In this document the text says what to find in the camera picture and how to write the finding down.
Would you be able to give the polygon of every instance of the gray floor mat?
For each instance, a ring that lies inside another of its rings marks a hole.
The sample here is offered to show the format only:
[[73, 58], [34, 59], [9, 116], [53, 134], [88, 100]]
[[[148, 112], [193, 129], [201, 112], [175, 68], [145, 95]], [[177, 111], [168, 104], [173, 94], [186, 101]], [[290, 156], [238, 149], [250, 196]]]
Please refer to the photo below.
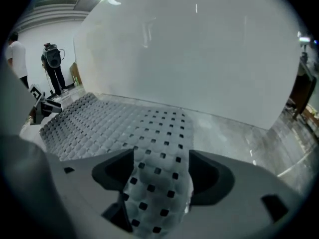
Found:
[[188, 201], [193, 125], [182, 109], [98, 100], [88, 93], [45, 125], [47, 151], [61, 161], [133, 148], [124, 193], [134, 234], [158, 238], [181, 222]]

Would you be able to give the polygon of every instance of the ceiling light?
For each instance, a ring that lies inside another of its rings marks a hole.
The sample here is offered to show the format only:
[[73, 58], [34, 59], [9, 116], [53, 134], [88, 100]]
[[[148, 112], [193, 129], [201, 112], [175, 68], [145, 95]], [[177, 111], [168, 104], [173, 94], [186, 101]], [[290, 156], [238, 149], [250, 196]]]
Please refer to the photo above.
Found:
[[310, 42], [310, 38], [309, 37], [300, 37], [299, 41], [300, 42]]

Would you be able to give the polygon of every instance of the cardboard box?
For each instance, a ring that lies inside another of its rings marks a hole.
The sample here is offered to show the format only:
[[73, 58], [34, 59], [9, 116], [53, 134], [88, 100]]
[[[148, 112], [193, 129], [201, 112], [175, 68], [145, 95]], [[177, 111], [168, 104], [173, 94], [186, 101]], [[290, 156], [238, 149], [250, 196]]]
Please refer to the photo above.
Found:
[[79, 74], [79, 71], [78, 71], [78, 66], [77, 66], [77, 64], [75, 62], [70, 67], [70, 73], [72, 75], [73, 81], [74, 81], [75, 78], [77, 78], [79, 84], [81, 85], [82, 84], [81, 77], [80, 77], [80, 74]]

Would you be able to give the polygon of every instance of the concrete floor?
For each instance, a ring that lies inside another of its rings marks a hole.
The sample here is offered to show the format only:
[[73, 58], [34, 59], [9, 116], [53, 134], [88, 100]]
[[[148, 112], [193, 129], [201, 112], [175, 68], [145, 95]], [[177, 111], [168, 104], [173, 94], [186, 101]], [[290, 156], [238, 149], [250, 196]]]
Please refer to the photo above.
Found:
[[[82, 87], [70, 90], [62, 95], [62, 107], [85, 94]], [[165, 106], [105, 94], [97, 97], [139, 106]], [[214, 115], [190, 110], [185, 112], [193, 119], [195, 149], [262, 166], [302, 196], [308, 194], [318, 173], [319, 146], [301, 121], [292, 121], [289, 113], [282, 112], [272, 128], [264, 130]], [[45, 150], [38, 132], [53, 116], [45, 118], [41, 125], [25, 125], [20, 136]]]

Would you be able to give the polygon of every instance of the white t-shirt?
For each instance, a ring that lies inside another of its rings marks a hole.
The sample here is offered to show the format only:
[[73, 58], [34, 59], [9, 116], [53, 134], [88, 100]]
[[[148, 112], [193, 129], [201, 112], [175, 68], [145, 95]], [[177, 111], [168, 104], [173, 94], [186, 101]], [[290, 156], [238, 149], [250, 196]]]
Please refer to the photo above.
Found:
[[28, 75], [25, 62], [25, 47], [22, 43], [13, 42], [6, 51], [6, 58], [12, 58], [12, 67], [18, 78]]
[[306, 52], [308, 53], [307, 66], [309, 70], [311, 71], [311, 73], [313, 74], [315, 70], [315, 64], [318, 62], [317, 51], [307, 45]]

